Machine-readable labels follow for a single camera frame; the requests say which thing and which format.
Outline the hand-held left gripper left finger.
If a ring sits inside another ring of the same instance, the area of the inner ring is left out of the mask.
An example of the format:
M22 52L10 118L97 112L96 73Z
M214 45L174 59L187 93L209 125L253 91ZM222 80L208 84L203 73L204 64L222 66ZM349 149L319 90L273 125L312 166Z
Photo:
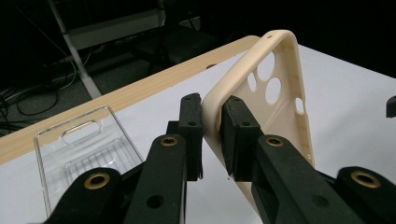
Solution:
M179 119L151 144L124 224L185 224L187 183L203 177L204 133L201 97L188 94Z

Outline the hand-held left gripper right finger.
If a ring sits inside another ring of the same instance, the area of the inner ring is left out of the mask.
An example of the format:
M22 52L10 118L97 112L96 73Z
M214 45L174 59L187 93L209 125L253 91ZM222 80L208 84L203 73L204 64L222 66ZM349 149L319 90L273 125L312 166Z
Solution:
M288 139L262 132L238 97L221 108L220 139L228 174L251 184L264 224L363 224Z

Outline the beige phone case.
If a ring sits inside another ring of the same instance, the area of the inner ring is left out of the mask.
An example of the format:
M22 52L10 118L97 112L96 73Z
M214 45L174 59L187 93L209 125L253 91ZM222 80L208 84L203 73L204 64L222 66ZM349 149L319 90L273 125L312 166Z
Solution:
M220 110L230 96L242 99L266 134L288 139L314 164L298 43L288 30L266 33L209 91L202 102L205 140L224 161Z

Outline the white board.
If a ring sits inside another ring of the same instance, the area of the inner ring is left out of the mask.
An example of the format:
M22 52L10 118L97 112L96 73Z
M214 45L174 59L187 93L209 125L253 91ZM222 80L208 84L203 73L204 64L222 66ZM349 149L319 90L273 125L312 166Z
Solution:
M361 166L396 183L396 118L386 117L396 79L307 47L299 51L317 169L336 175L342 167ZM140 153L147 154L151 141L177 118L183 95L206 94L238 58L118 111ZM204 177L188 185L186 223L262 224L211 149L203 152ZM0 164L0 224L33 224L45 217L34 150Z

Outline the clear plastic packaging tray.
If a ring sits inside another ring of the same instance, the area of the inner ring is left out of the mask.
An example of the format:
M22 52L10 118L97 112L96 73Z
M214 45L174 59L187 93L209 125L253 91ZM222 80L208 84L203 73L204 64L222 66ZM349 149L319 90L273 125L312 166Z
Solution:
M38 133L34 142L48 215L83 173L106 167L125 174L143 162L108 106L51 126Z

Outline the wooden table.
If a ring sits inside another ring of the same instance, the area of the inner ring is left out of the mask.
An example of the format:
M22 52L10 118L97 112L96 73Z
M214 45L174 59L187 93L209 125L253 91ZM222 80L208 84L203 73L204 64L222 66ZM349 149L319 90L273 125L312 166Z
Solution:
M150 96L173 87L181 81L197 76L211 66L222 63L233 56L250 49L260 38L248 35L184 63L162 70L128 86L90 100L58 115L0 138L0 164L14 160L35 148L33 138L40 131L64 120L76 117L102 105L109 105L114 111L134 105Z

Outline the black chair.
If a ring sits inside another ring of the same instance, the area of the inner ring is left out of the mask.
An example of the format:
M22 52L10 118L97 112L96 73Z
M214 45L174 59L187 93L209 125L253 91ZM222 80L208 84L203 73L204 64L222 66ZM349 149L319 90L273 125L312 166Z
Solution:
M149 62L148 74L155 67L169 68L202 55L218 46L213 35L181 24L165 24L139 37L132 45L134 56Z

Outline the white desk leg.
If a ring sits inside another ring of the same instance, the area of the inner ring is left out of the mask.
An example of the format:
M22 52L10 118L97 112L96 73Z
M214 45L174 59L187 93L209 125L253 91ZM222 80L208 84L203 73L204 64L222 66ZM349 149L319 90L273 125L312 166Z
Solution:
M88 94L90 95L90 97L92 99L96 99L96 98L100 97L102 95L102 93L97 88L92 77L87 73L85 66L78 54L78 50L76 49L76 47L73 44L72 38L64 25L63 19L61 18L61 15L55 5L54 0L47 0L47 2L49 4L50 10L51 10L55 20L57 21L57 24L60 28L61 34L64 38L64 41L65 41L67 47L69 48L71 56L73 57L73 60L78 67L79 78L82 81L86 91L88 92Z

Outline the white desk crossbeam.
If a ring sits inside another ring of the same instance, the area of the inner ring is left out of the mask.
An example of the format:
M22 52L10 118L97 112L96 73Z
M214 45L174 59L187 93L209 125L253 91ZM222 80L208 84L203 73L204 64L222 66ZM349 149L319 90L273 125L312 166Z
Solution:
M164 19L163 10L150 9L114 20L76 28L70 30L69 34L76 49L85 49L161 27Z

